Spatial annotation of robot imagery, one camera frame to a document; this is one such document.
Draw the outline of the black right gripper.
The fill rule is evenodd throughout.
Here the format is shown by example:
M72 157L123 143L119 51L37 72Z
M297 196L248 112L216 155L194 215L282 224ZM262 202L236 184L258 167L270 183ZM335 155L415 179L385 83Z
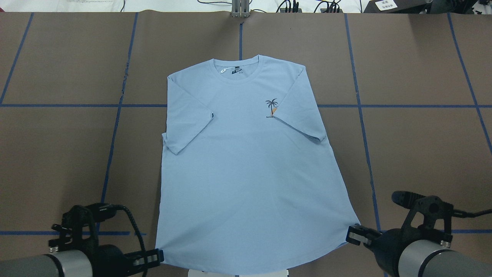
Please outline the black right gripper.
M347 230L346 242L371 246L371 251L381 269L397 270L401 253L408 245L401 229L390 229L372 242L373 238L373 229L362 225L351 225Z

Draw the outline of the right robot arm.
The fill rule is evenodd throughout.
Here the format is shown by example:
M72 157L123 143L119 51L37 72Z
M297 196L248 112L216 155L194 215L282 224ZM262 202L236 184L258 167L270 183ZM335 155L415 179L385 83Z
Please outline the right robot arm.
M355 224L348 228L346 242L362 244L389 277L490 277L491 264L445 247L426 238L417 228L386 232Z

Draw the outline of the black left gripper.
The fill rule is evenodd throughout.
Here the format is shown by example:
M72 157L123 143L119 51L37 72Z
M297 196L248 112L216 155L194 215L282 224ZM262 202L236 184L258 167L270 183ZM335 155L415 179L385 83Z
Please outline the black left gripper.
M94 277L130 277L137 268L158 267L165 260L162 249L124 253L112 244L91 249L91 266Z

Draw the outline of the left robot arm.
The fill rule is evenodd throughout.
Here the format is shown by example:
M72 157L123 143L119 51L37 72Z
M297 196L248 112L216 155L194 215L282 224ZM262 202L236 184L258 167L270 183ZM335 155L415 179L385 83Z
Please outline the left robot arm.
M3 260L2 277L130 277L160 266L163 251L153 249L124 254L106 244L94 254L81 250L56 251L49 254Z

